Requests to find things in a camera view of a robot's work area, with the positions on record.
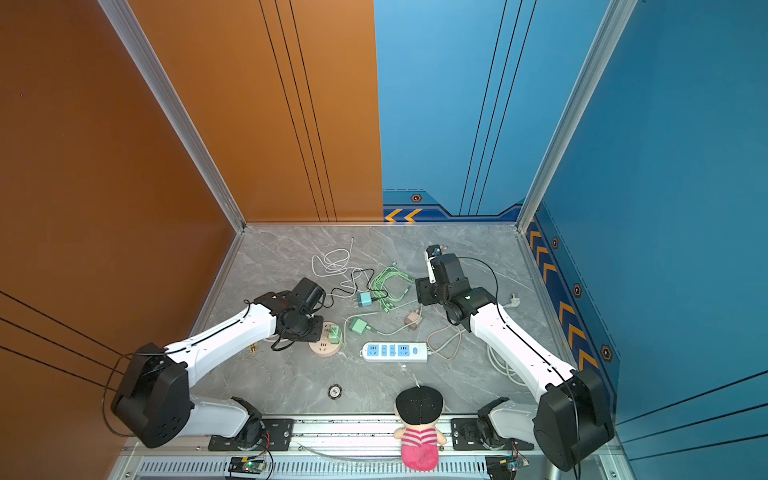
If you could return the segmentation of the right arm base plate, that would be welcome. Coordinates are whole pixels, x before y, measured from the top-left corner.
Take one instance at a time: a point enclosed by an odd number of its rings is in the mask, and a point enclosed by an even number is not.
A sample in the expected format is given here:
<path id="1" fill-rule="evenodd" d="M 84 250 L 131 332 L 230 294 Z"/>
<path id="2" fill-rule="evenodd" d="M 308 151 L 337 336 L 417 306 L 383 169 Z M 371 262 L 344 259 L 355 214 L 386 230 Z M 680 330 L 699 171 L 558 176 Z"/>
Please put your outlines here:
<path id="1" fill-rule="evenodd" d="M 533 443 L 519 439 L 487 439 L 482 436 L 477 418 L 453 418 L 451 424 L 451 442 L 456 451 L 485 450 L 485 451 L 532 451 Z"/>

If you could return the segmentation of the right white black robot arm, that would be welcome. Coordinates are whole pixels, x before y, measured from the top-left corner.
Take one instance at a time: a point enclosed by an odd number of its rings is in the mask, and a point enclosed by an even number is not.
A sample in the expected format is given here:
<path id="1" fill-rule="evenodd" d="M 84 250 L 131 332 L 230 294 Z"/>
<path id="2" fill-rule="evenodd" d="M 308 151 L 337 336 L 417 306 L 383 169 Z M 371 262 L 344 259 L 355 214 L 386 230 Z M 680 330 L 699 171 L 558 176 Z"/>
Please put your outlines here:
<path id="1" fill-rule="evenodd" d="M 440 305 L 447 320 L 482 340 L 516 373 L 534 405 L 500 398 L 478 412 L 490 448 L 521 440 L 537 445 L 561 471 L 574 470 L 615 435 L 607 388 L 599 374 L 574 369 L 528 334 L 482 287 L 464 275 L 461 259 L 438 245 L 425 251 L 427 276 L 416 281 L 423 306 Z"/>

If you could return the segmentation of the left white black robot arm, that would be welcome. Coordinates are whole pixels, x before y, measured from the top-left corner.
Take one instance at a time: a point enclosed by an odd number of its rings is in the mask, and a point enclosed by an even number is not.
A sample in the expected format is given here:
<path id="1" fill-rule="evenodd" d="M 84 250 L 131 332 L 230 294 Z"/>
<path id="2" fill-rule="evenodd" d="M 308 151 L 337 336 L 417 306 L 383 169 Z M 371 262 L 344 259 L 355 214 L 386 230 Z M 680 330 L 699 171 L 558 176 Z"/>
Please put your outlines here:
<path id="1" fill-rule="evenodd" d="M 246 301 L 240 312 L 199 334 L 164 347 L 148 343 L 138 348 L 112 400 L 113 415 L 147 448 L 193 436 L 216 437 L 240 450 L 257 447 L 265 426 L 255 406 L 240 397 L 198 397 L 191 389 L 262 340 L 271 339 L 275 352 L 319 341 L 325 297 L 318 284 L 303 278 L 291 290 Z"/>

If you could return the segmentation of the light green charger adapter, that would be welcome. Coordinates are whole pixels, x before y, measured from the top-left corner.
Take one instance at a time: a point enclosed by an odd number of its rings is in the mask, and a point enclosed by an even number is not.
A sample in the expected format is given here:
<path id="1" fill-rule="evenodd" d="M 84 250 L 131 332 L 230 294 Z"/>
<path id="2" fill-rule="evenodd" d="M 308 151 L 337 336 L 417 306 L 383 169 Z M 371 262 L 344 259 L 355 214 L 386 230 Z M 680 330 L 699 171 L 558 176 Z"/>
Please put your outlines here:
<path id="1" fill-rule="evenodd" d="M 338 345 L 343 342 L 342 330 L 337 325 L 332 325 L 328 329 L 328 340 L 332 345 Z"/>

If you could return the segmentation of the green charger adapter front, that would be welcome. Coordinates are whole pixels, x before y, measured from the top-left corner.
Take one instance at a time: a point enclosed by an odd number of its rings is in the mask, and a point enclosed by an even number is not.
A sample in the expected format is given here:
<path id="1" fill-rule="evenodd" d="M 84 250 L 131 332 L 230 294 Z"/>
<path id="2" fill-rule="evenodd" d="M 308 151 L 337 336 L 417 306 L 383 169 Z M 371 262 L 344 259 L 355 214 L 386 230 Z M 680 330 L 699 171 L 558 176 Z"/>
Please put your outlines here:
<path id="1" fill-rule="evenodd" d="M 372 331 L 370 324 L 360 317 L 354 317 L 352 319 L 349 329 L 351 332 L 358 335 L 363 335 L 368 331 Z"/>

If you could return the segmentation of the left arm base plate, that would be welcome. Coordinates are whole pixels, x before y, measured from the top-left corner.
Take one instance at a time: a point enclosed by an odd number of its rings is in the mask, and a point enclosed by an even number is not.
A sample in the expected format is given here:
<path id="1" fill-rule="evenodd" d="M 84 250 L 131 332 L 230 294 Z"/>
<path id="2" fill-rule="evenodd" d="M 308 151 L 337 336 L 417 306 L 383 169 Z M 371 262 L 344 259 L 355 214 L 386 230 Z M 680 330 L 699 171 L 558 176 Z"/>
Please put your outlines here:
<path id="1" fill-rule="evenodd" d="M 215 435 L 208 443 L 209 451 L 284 452 L 289 449 L 294 420 L 290 418 L 261 419 L 249 422 L 234 438 Z"/>

